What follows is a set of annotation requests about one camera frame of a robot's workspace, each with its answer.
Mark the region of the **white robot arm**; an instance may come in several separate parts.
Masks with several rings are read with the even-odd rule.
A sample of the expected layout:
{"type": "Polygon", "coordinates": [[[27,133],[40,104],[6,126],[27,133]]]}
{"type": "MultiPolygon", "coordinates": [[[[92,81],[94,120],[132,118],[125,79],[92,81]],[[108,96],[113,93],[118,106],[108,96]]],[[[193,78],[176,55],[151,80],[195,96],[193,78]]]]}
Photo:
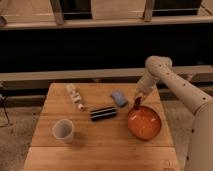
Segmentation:
{"type": "Polygon", "coordinates": [[[162,81],[194,115],[184,171],[213,171],[213,97],[172,71],[169,57],[150,56],[135,97],[146,98],[162,81]]]}

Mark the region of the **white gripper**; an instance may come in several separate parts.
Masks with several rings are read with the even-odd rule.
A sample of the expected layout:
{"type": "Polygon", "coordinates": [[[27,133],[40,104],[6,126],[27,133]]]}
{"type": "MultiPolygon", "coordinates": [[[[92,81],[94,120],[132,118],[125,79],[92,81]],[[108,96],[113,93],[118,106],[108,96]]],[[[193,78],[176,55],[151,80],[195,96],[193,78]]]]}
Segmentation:
{"type": "Polygon", "coordinates": [[[140,104],[155,88],[157,78],[145,73],[137,82],[134,103],[140,104]]]}

